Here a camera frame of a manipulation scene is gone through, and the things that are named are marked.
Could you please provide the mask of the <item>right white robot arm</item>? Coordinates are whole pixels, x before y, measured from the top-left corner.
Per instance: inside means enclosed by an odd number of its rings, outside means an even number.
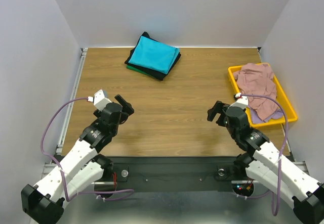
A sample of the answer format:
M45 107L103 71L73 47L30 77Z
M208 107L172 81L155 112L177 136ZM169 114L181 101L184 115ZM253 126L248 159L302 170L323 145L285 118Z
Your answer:
M250 126L247 97L231 105L217 101L208 110L208 121L227 128L231 138L245 153L233 166L237 178L251 178L285 201L302 223L323 221L323 183L309 176L286 156L261 131Z

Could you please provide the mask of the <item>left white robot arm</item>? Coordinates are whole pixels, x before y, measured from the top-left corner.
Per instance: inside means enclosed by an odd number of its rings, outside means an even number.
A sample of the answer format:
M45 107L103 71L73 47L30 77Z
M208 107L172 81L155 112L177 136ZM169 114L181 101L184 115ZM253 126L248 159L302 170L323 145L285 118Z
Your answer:
M53 170L34 185L21 191L22 210L37 223L57 223L69 202L86 194L85 189L97 180L115 180L112 161L101 150L117 135L134 109L121 95L111 101L102 90L87 101L96 107L96 120L86 127L72 149L56 163Z

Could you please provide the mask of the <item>pink t shirt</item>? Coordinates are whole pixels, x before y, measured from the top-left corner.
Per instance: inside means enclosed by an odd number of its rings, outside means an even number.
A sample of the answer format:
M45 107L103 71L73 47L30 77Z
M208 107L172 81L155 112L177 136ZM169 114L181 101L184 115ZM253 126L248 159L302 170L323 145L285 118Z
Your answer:
M278 109L273 102L277 90L273 82L274 73L269 65L248 63L233 76L240 92L249 95L249 108L254 109L262 120Z

